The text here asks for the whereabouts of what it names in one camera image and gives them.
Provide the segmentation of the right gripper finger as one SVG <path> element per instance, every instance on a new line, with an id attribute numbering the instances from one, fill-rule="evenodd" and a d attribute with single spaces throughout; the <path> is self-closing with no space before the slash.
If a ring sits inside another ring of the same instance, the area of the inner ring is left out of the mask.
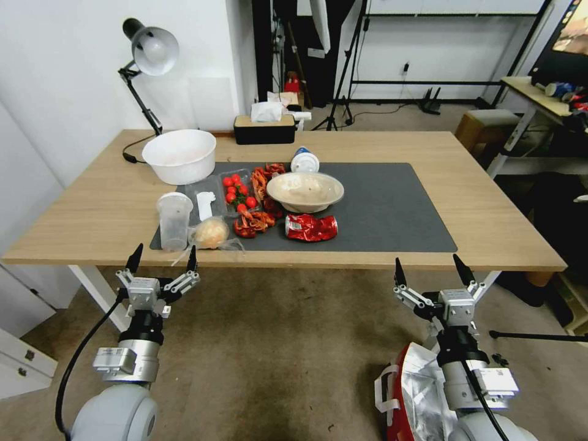
<path id="1" fill-rule="evenodd" d="M 395 259 L 393 293 L 415 315 L 434 315 L 435 304 L 433 300 L 408 286 L 399 258 Z"/>
<path id="2" fill-rule="evenodd" d="M 473 301 L 479 301 L 487 291 L 487 285 L 484 282 L 478 283 L 473 275 L 473 271 L 467 266 L 457 254 L 453 254 L 453 261 L 458 276 L 466 288 L 467 292 L 472 297 Z"/>

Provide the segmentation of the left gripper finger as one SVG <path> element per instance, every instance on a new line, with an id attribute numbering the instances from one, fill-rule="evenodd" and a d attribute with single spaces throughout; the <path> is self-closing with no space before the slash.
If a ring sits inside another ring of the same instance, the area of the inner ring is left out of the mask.
<path id="1" fill-rule="evenodd" d="M 136 250 L 129 256 L 127 263 L 122 270 L 117 270 L 115 273 L 120 283 L 125 289 L 128 289 L 134 281 L 135 273 L 140 265 L 141 256 L 143 253 L 143 243 L 140 243 Z"/>
<path id="2" fill-rule="evenodd" d="M 190 249 L 186 270 L 170 283 L 164 285 L 162 294 L 165 295 L 185 295 L 189 290 L 194 288 L 200 282 L 200 276 L 196 271 L 197 257 L 196 246 Z"/>

